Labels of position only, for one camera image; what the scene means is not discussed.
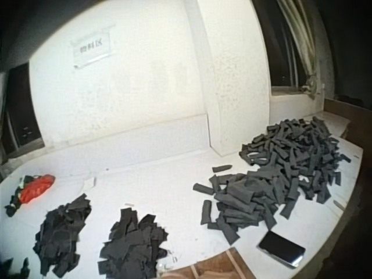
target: red mesh bag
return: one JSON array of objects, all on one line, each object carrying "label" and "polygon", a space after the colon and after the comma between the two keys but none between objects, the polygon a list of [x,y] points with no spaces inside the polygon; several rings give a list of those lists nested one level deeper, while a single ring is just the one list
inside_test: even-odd
[{"label": "red mesh bag", "polygon": [[46,174],[28,183],[25,189],[21,192],[21,203],[28,203],[30,200],[40,196],[52,186],[55,180],[56,178],[54,176]]}]

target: sign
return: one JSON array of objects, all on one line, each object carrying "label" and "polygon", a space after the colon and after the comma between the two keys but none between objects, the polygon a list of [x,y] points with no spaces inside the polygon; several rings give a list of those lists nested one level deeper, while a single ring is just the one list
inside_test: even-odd
[{"label": "sign", "polygon": [[74,67],[82,68],[111,55],[110,32],[95,32],[72,43]]}]

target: pile of black foam strips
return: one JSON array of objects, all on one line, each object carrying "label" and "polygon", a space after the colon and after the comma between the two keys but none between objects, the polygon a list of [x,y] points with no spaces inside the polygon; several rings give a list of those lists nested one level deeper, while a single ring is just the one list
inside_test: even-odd
[{"label": "pile of black foam strips", "polygon": [[[249,165],[258,164],[258,171],[246,174],[214,175],[209,179],[212,188],[195,184],[194,190],[214,195],[220,215],[215,223],[210,219],[211,201],[204,201],[202,224],[209,229],[222,230],[232,244],[238,238],[239,228],[258,226],[264,220],[271,230],[278,205],[285,204],[280,215],[289,219],[292,210],[304,192],[306,199],[325,203],[331,194],[328,185],[334,180],[341,185],[341,173],[336,171],[341,160],[350,159],[338,152],[339,141],[323,121],[316,117],[310,123],[286,120],[267,127],[250,144],[243,145],[240,157]],[[213,168],[227,169],[225,166]]]},{"label": "pile of black foam strips", "polygon": [[146,215],[140,222],[137,211],[121,210],[121,218],[111,228],[110,241],[99,255],[99,274],[113,279],[146,279],[156,277],[156,261],[167,256],[159,248],[168,233],[154,223],[154,215]]},{"label": "pile of black foam strips", "polygon": [[35,236],[36,244],[33,248],[40,258],[40,273],[43,276],[47,276],[50,266],[55,265],[54,274],[62,278],[78,265],[78,234],[92,210],[86,197],[82,194],[72,203],[60,205],[46,214],[40,232]]}]

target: curtain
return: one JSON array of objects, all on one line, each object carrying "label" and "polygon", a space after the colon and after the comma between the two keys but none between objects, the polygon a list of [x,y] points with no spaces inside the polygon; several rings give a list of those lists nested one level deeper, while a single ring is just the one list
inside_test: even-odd
[{"label": "curtain", "polygon": [[314,29],[303,0],[277,0],[294,38],[307,80],[302,87],[311,97],[317,92],[316,50]]}]

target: white table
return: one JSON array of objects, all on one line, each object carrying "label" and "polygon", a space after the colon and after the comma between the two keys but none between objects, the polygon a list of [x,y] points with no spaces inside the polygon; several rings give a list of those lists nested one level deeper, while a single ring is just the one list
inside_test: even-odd
[{"label": "white table", "polygon": [[[234,246],[257,278],[293,277],[318,252],[337,225],[343,212],[334,205],[334,200],[342,206],[347,205],[363,154],[361,148],[343,139],[340,139],[339,146],[352,162],[340,163],[342,185],[330,187],[331,199],[321,205],[315,202],[315,198],[314,201],[307,201],[302,195],[289,220],[279,215],[281,208],[275,215],[278,224],[273,231],[306,248],[299,268],[289,269],[256,248],[267,232],[264,222],[259,227],[249,227],[239,232],[241,238]],[[68,156],[61,160],[66,161],[59,162],[61,164],[69,162]],[[23,259],[28,257],[30,279],[40,279],[40,261],[32,247],[47,210],[78,197],[84,181],[95,176],[95,187],[86,192],[91,200],[92,212],[79,235],[77,253],[81,255],[80,262],[64,276],[65,279],[105,278],[98,275],[99,252],[102,243],[108,240],[111,226],[120,218],[120,209],[128,204],[134,205],[139,219],[148,213],[155,214],[156,222],[169,233],[168,241],[163,243],[162,248],[170,253],[160,261],[161,269],[177,269],[210,258],[228,249],[229,245],[220,231],[200,226],[203,200],[213,197],[193,191],[192,186],[196,182],[209,185],[208,178],[213,175],[212,166],[223,164],[233,165],[231,170],[224,173],[256,169],[249,167],[237,154],[221,158],[212,149],[206,148],[109,171],[59,176],[43,196],[23,205],[13,218],[1,221],[1,254],[4,259],[15,259],[14,270],[19,270]],[[213,201],[212,218],[218,215],[215,203]],[[50,271],[47,278],[57,277]]]}]

